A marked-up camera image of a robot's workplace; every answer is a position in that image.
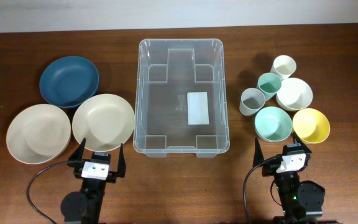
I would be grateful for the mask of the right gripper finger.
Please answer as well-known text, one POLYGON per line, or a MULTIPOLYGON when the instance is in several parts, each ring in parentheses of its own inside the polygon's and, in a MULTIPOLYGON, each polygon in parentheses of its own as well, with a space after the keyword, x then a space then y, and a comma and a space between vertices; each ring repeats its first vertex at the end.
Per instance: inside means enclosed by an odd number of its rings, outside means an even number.
POLYGON ((258 138, 255 138, 254 142, 255 142, 255 151, 254 151, 254 159, 253 159, 252 167, 257 167, 263 164, 265 159, 258 138))
POLYGON ((292 132, 293 142, 296 144, 297 151, 303 151, 305 154, 311 154, 311 150, 306 146, 306 144, 300 139, 297 133, 292 132))

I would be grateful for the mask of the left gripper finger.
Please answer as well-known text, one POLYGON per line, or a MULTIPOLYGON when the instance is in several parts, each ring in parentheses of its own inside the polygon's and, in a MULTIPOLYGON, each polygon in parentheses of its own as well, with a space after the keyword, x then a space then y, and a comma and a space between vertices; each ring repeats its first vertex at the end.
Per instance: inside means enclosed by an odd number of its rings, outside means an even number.
POLYGON ((83 138, 78 148, 68 158, 68 166, 76 167, 82 163, 83 151, 85 149, 86 138, 83 138))
POLYGON ((124 158, 124 145, 121 143, 119 150, 119 159, 117 164, 116 177, 124 178, 126 174, 126 162, 124 158))

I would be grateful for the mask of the yellow bowl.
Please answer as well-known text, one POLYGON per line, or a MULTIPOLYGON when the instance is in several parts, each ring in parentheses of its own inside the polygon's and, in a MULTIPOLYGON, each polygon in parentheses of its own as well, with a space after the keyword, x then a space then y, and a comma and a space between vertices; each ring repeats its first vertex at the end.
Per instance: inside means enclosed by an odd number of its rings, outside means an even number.
POLYGON ((306 143, 317 144, 325 141, 331 131, 327 117, 313 108, 305 108, 295 113, 293 130, 306 143))

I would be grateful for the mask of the mint green bowl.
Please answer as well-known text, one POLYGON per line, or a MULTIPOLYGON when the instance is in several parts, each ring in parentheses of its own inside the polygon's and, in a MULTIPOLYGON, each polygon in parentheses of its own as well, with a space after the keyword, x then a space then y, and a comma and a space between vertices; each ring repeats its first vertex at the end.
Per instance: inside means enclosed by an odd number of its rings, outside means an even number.
POLYGON ((274 106, 261 109, 255 116, 254 126, 258 137, 268 142, 283 141, 293 130, 290 115, 274 106))

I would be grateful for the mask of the white bowl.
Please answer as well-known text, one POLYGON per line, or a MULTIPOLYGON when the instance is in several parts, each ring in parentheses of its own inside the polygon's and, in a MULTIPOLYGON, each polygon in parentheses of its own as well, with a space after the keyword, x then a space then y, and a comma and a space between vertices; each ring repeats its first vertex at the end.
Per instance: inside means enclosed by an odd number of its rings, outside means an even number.
POLYGON ((287 78, 282 81, 276 101, 284 110, 298 111, 309 107, 313 101, 313 92, 307 82, 299 78, 287 78))

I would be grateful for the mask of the grey cup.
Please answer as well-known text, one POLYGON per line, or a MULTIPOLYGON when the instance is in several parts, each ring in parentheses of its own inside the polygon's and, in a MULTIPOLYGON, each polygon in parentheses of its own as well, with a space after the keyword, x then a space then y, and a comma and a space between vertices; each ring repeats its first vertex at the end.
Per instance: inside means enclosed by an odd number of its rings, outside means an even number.
POLYGON ((264 94, 257 88, 248 88, 242 92, 239 110, 244 116, 252 116, 256 114, 264 104, 264 94))

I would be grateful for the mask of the mint green cup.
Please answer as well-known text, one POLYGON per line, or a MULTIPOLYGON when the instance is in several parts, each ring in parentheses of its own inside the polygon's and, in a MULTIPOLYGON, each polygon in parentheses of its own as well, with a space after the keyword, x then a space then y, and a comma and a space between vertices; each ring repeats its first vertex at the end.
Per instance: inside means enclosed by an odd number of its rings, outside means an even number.
POLYGON ((275 96, 281 87, 282 81, 274 73, 264 73, 257 81, 257 88, 264 94, 266 101, 275 96))

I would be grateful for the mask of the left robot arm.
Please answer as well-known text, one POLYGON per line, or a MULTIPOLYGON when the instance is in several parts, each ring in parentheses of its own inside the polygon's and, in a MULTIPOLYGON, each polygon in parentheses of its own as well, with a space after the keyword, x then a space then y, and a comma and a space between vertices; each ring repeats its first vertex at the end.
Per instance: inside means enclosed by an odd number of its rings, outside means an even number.
POLYGON ((73 174, 82 184, 79 191, 69 193, 61 202, 65 223, 98 223, 106 184, 114 184, 126 174, 123 145, 119 146, 117 170, 110 171, 110 154, 94 152, 90 159, 83 158, 85 143, 84 138, 68 159, 68 166, 74 168, 73 174))

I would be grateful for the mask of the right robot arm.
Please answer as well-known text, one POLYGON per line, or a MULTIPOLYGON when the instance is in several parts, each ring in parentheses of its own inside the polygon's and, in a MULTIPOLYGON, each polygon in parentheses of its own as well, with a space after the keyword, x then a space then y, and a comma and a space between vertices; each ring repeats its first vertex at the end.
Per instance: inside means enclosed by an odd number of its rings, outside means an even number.
POLYGON ((311 159, 311 150, 296 133, 293 144, 283 146, 281 154, 265 159, 259 140, 255 139, 253 167, 262 168, 264 177, 272 176, 276 185, 282 217, 274 217, 274 223, 316 223, 323 215, 325 189, 310 180, 300 181, 298 175, 311 159))

